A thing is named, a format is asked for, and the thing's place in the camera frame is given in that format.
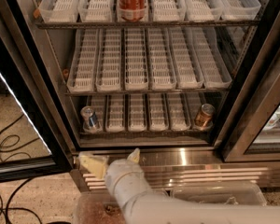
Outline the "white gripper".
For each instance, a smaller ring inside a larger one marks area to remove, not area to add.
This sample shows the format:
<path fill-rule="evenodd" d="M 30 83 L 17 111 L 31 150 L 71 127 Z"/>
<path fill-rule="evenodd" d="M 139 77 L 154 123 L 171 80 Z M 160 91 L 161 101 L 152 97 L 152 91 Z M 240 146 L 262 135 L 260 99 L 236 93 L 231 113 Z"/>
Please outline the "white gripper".
<path fill-rule="evenodd" d="M 127 203 L 133 197 L 152 191 L 138 164 L 139 148 L 130 153 L 127 160 L 115 160 L 109 167 L 107 156 L 80 153 L 78 160 L 79 164 L 96 178 L 105 178 L 105 186 L 117 203 Z"/>

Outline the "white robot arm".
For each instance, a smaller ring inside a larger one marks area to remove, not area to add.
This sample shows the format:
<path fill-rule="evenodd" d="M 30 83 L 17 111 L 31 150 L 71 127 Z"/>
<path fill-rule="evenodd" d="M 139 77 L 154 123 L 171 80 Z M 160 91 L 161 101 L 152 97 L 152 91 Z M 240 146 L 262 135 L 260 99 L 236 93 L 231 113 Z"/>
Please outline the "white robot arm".
<path fill-rule="evenodd" d="M 79 154 L 78 161 L 105 182 L 126 224 L 280 224 L 280 206 L 191 203 L 154 192 L 138 148 L 112 162 L 90 153 Z"/>

